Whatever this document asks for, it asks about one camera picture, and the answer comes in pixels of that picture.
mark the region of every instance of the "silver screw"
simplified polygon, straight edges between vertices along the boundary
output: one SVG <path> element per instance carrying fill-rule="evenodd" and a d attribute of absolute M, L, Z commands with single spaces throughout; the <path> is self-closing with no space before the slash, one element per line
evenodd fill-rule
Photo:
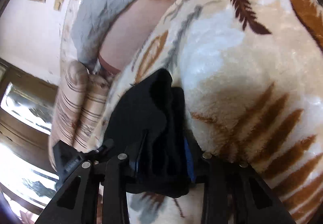
<path fill-rule="evenodd" d="M 208 152 L 205 152 L 205 153 L 203 153 L 203 155 L 202 155 L 205 159 L 210 159 L 210 158 L 212 158 L 212 154 L 211 153 L 208 153 Z"/>
<path fill-rule="evenodd" d="M 246 161 L 241 161 L 241 162 L 239 163 L 239 165 L 240 165 L 240 167 L 242 167 L 242 168 L 247 168 L 247 167 L 248 167 L 248 162 L 246 162 Z"/>
<path fill-rule="evenodd" d="M 82 168 L 84 168 L 84 169 L 87 169 L 87 168 L 89 168 L 91 166 L 91 163 L 90 162 L 88 162 L 88 161 L 85 161 L 85 162 L 83 162 L 82 163 Z"/>
<path fill-rule="evenodd" d="M 126 158 L 127 158 L 127 154 L 121 153 L 118 155 L 118 159 L 120 159 L 120 160 L 124 160 Z"/>

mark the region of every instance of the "gray cloth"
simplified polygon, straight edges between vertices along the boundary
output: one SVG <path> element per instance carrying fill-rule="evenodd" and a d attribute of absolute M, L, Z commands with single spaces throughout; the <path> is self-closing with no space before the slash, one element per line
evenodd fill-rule
<path fill-rule="evenodd" d="M 99 49 L 112 22 L 134 0 L 83 0 L 71 37 L 78 60 L 93 71 Z"/>

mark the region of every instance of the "black cloth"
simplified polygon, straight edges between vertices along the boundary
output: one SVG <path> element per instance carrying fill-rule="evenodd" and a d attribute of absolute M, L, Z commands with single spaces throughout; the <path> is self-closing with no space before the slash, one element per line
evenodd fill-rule
<path fill-rule="evenodd" d="M 104 139 L 112 138 L 109 157 L 130 156 L 141 191 L 177 198 L 188 193 L 183 122 L 184 92 L 172 88 L 165 69 L 134 85 L 112 112 Z"/>

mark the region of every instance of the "wall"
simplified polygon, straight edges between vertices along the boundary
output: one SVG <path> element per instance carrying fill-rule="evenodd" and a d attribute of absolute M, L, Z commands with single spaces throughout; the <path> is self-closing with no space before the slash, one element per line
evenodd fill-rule
<path fill-rule="evenodd" d="M 53 9 L 54 1 L 10 0 L 0 18 L 0 58 L 57 85 L 60 35 L 69 0 L 60 12 Z"/>

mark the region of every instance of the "floral patterned blanket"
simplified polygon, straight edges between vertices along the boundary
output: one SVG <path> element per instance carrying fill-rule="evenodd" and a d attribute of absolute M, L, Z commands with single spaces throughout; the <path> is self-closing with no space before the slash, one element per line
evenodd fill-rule
<path fill-rule="evenodd" d="M 92 147 L 120 97 L 166 68 L 200 147 L 250 163 L 306 224 L 323 199 L 322 50 L 317 0 L 177 0 L 116 78 Z M 200 223 L 202 197 L 129 194 L 131 223 Z"/>

